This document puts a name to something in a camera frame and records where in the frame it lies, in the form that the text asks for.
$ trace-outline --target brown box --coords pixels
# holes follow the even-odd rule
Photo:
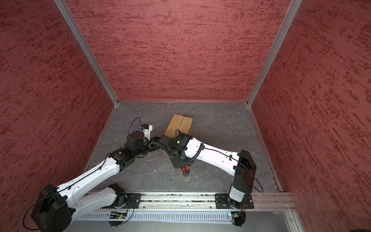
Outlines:
[[[178,129],[182,133],[192,134],[192,118],[184,117],[181,115],[174,114],[173,118],[170,121],[169,126],[166,129],[165,135],[170,138],[175,137],[175,130]]]

